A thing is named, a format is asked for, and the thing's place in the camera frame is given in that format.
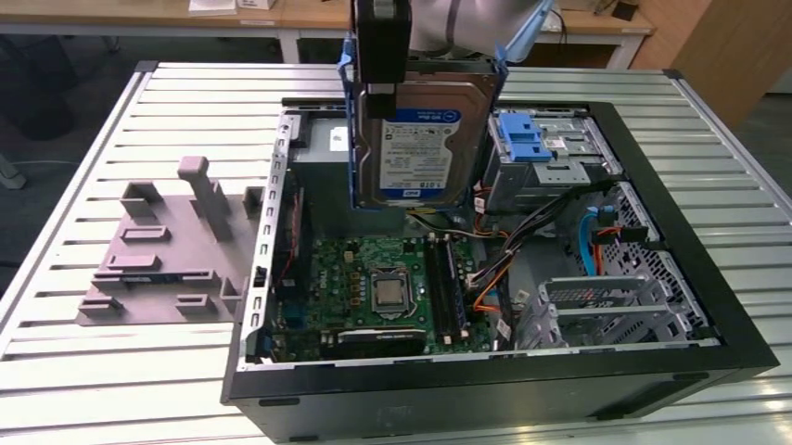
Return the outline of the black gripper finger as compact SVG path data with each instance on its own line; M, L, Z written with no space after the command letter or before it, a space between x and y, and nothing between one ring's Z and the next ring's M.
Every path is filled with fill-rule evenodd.
M396 113L396 85L367 83L364 85L364 107L368 119L389 119Z

